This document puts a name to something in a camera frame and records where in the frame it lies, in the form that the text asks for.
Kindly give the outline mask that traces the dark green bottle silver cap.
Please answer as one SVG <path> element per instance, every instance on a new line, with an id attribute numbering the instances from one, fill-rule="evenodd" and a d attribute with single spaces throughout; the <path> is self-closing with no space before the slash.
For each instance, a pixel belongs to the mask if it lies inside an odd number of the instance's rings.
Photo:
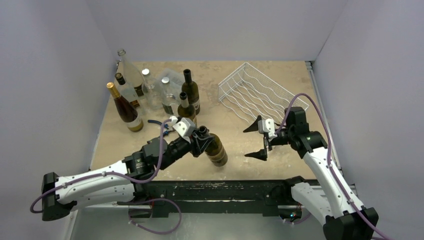
<path id="1" fill-rule="evenodd" d="M 177 113 L 180 117 L 189 118 L 192 122 L 197 125 L 197 114 L 195 107 L 189 103 L 188 95 L 186 92 L 182 91 L 179 94 L 180 105 L 177 108 Z"/>

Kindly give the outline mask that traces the white wire wine rack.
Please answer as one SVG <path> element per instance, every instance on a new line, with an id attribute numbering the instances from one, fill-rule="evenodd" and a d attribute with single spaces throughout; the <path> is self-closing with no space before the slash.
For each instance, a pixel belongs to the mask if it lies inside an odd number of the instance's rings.
<path id="1" fill-rule="evenodd" d="M 299 93 L 316 97 L 304 61 L 248 61 L 218 84 L 217 100 L 248 123 L 258 115 L 280 123 Z"/>

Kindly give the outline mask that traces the dark bottle black cap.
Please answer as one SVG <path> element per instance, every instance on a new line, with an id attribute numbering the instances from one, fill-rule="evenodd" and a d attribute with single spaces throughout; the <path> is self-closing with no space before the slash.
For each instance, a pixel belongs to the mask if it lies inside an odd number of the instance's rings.
<path id="1" fill-rule="evenodd" d="M 183 70 L 184 83 L 181 86 L 181 90 L 187 94 L 188 102 L 194 106 L 195 113 L 200 113 L 200 94 L 199 88 L 196 82 L 192 79 L 192 72 L 190 69 Z"/>

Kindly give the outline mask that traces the round clear bottle silver cap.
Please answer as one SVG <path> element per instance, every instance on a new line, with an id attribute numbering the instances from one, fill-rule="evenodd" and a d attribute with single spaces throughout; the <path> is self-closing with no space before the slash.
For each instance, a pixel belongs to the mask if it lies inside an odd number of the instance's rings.
<path id="1" fill-rule="evenodd" d="M 162 106 L 162 90 L 159 81 L 152 75 L 148 68 L 141 71 L 143 76 L 143 93 L 147 99 L 149 107 L 154 110 L 160 110 Z"/>

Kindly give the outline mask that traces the amber bottle gold foil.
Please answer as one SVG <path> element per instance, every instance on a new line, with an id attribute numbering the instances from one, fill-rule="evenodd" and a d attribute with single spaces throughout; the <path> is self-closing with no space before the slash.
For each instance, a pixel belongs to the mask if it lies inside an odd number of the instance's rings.
<path id="1" fill-rule="evenodd" d="M 126 127 L 132 132 L 141 131 L 144 127 L 144 123 L 135 107 L 120 94 L 113 82 L 108 82 L 106 87 L 113 98 L 118 115 L 125 123 Z"/>

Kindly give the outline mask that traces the square bottle gold black cap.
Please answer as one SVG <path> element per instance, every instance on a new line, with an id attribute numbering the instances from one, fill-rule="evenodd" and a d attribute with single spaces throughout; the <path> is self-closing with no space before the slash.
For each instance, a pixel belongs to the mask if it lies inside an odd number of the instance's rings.
<path id="1" fill-rule="evenodd" d="M 141 103 L 139 101 L 139 96 L 136 93 L 136 90 L 134 89 L 134 87 L 128 83 L 124 76 L 120 73 L 117 72 L 114 75 L 118 86 L 117 89 L 120 92 L 120 94 L 127 100 L 130 102 L 130 104 L 138 111 L 140 111 L 141 108 Z"/>

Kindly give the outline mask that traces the tall clear glass bottle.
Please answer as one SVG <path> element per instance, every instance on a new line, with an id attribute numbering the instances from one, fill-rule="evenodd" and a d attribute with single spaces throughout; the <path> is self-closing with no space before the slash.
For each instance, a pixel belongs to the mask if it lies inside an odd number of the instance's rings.
<path id="1" fill-rule="evenodd" d="M 145 80 L 141 72 L 133 64 L 123 48 L 118 49 L 117 54 L 121 57 L 121 62 L 123 64 L 123 76 L 125 80 L 133 86 L 139 99 L 145 99 Z"/>

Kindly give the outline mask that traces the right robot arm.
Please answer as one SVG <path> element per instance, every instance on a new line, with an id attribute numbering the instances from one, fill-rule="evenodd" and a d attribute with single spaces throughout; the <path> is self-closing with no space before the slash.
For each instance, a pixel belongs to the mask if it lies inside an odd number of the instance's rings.
<path id="1" fill-rule="evenodd" d="M 286 122 L 280 132 L 273 119 L 261 115 L 244 130 L 263 135 L 264 147 L 246 154 L 247 157 L 266 161 L 273 146 L 289 145 L 314 173 L 325 196 L 306 182 L 289 184 L 280 196 L 288 204 L 302 204 L 322 225 L 328 240 L 370 240 L 379 216 L 373 207 L 367 208 L 355 195 L 328 156 L 329 146 L 318 131 L 311 131 L 306 112 L 295 106 L 284 111 Z"/>

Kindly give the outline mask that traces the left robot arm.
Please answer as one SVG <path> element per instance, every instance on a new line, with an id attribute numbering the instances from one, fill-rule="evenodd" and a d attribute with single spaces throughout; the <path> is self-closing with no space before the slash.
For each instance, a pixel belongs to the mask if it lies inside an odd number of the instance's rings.
<path id="1" fill-rule="evenodd" d="M 139 151 L 98 170 L 73 176 L 46 173 L 41 187 L 41 219 L 55 221 L 86 206 L 113 201 L 132 200 L 142 205 L 148 201 L 149 191 L 136 184 L 150 182 L 154 174 L 188 153 L 197 158 L 214 140 L 209 130 L 201 126 L 170 143 L 155 137 Z"/>

